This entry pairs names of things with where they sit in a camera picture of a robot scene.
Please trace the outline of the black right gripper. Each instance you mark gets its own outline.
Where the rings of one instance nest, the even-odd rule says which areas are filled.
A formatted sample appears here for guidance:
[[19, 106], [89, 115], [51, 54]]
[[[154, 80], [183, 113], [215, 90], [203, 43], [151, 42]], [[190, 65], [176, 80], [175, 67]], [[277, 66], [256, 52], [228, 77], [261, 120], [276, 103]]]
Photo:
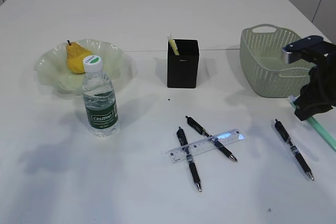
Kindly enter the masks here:
[[335, 52], [309, 71], [310, 82], [303, 86], [296, 98], [295, 115], [305, 121], [335, 107]]

